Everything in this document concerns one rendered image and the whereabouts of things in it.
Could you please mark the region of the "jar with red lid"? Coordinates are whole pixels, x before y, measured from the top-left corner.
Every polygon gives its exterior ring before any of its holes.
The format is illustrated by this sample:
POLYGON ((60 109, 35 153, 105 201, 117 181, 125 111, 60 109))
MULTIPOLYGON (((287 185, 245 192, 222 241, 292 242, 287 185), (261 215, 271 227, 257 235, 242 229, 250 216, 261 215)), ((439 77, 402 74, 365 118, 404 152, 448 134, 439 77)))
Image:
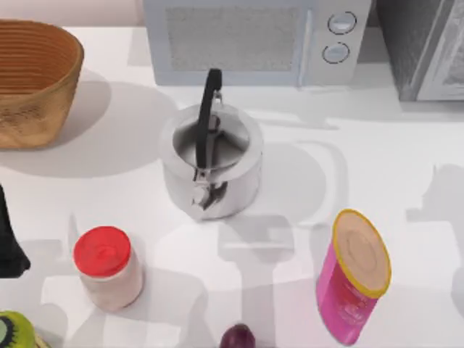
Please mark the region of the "jar with red lid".
POLYGON ((89 298, 102 310, 121 310, 142 291, 141 263, 129 236, 119 228, 106 225, 85 232, 72 258, 89 298))

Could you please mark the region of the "purple onion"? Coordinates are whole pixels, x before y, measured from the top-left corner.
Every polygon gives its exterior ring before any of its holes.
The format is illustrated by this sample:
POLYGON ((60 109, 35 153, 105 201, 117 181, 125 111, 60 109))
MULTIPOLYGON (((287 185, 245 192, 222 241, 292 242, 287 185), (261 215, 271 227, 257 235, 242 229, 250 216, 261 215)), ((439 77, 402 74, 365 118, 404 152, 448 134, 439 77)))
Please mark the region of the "purple onion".
POLYGON ((247 325, 238 323, 226 330, 219 348, 256 348, 256 339, 247 325))

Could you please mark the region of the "pale microwave oven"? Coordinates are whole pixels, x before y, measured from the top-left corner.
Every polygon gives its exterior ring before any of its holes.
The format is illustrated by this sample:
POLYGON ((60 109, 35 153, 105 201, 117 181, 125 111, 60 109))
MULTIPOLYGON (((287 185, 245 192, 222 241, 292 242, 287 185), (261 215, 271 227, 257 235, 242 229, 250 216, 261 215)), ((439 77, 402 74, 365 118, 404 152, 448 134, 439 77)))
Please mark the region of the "pale microwave oven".
POLYGON ((227 86, 296 86, 307 10, 312 35, 305 85, 350 82, 372 0, 143 0, 144 22, 157 84, 200 86, 212 68, 227 86), (329 18, 352 12, 348 34, 335 35, 329 18), (350 56, 324 61, 326 46, 342 42, 350 56))

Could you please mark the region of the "microwave knob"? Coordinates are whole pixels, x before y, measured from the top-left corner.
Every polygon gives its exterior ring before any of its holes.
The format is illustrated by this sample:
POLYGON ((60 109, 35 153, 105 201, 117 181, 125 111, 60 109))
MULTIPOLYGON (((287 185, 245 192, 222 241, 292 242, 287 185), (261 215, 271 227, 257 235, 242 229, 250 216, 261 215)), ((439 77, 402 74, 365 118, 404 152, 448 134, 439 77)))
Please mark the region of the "microwave knob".
POLYGON ((335 35, 350 33, 357 24, 357 18, 352 12, 333 14, 328 20, 328 29, 335 35))
POLYGON ((322 58, 331 65, 337 65, 344 62, 350 56, 348 45, 342 42, 336 42, 326 46, 322 52, 322 58))

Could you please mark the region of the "green kiwi half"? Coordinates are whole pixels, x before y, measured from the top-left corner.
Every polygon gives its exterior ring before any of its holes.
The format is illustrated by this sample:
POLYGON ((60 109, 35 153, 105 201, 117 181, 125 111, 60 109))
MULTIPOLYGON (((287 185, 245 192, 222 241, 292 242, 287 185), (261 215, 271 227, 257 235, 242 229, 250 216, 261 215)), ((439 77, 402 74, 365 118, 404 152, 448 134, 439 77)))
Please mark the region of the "green kiwi half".
POLYGON ((23 314, 0 311, 0 348, 36 348, 34 327, 23 314))

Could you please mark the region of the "pink can with yellow rim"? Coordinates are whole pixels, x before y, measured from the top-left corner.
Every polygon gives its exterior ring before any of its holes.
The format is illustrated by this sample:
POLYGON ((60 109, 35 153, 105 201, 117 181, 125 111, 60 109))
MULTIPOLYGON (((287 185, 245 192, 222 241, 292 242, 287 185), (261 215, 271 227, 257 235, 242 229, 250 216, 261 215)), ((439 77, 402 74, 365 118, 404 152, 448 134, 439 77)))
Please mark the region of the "pink can with yellow rim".
POLYGON ((357 210, 340 211, 316 283, 318 310, 335 340, 345 346, 358 340, 391 277, 389 253, 372 222, 357 210))

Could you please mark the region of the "brown woven basket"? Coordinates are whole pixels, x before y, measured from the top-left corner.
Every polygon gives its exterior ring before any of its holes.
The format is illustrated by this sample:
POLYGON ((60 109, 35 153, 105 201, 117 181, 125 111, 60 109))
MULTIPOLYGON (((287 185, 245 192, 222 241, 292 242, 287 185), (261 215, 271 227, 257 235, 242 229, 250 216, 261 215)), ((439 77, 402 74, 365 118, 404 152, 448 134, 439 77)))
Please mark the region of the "brown woven basket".
POLYGON ((0 19, 0 149, 35 149, 57 138, 83 60, 81 42, 61 27, 0 19))

